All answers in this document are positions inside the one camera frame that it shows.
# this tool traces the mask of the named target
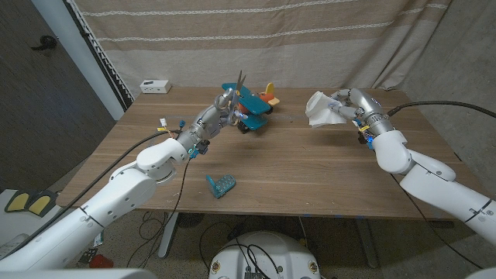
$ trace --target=wooden table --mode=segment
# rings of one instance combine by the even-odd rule
[[[190,162],[179,212],[227,214],[305,215],[419,219],[420,214],[392,177],[382,171],[374,152],[357,140],[352,124],[329,125],[312,129],[305,116],[305,105],[315,91],[327,95],[335,89],[276,88],[281,103],[268,115],[268,124],[242,134],[226,127],[214,139],[206,155]],[[367,90],[387,111],[410,100],[401,91]],[[159,119],[167,118],[170,129],[180,120],[193,118],[211,105],[221,88],[173,88],[166,95],[141,94],[106,136],[84,166],[57,199],[66,205],[121,153],[139,140],[154,134]],[[391,117],[403,132],[408,148],[441,160],[457,173],[457,180],[487,194],[469,169],[416,108],[405,108]],[[155,143],[168,136],[160,136]],[[136,159],[147,147],[134,150],[118,166]],[[159,186],[141,208],[172,210],[181,186],[184,165],[169,184]],[[81,205],[101,189],[105,176],[76,205]],[[218,180],[225,174],[236,178],[236,186],[220,199],[207,188],[205,175]],[[418,202],[428,218],[452,217],[423,202]]]

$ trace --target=blue connector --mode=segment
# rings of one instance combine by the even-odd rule
[[[200,153],[198,152],[197,149],[195,149],[195,150],[193,150],[193,152],[191,152],[191,154],[189,155],[189,158],[195,159],[198,154],[200,154]]]
[[[366,135],[365,137],[367,139],[367,146],[369,147],[369,149],[374,150],[374,147],[372,146],[372,142],[374,141],[374,137],[368,136],[368,135]]]

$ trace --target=yellow foot pedal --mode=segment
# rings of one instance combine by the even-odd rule
[[[44,217],[54,206],[57,195],[52,191],[41,191],[36,197],[33,197],[29,203],[28,211],[39,217]]]
[[[5,207],[5,212],[22,212],[26,210],[28,200],[32,193],[18,190],[11,198]]]

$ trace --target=toy airplane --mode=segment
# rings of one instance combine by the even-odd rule
[[[225,83],[222,89],[234,88],[235,83]],[[239,110],[248,115],[247,119],[242,119],[238,124],[238,129],[243,133],[254,131],[267,124],[267,119],[262,114],[271,114],[274,106],[279,103],[279,99],[274,97],[274,85],[269,83],[265,92],[253,93],[250,89],[242,86],[239,90]]]

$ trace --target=table leg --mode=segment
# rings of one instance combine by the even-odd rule
[[[356,227],[360,234],[360,241],[362,242],[363,251],[367,258],[367,264],[371,268],[379,267],[379,260],[372,240],[372,232],[370,231],[369,222],[366,219],[356,219]]]
[[[170,221],[164,228],[164,234],[162,235],[162,241],[160,242],[160,247],[158,248],[158,257],[165,258],[168,255],[169,248],[171,247],[172,236],[177,225],[177,216],[179,213],[175,212],[171,217]]]

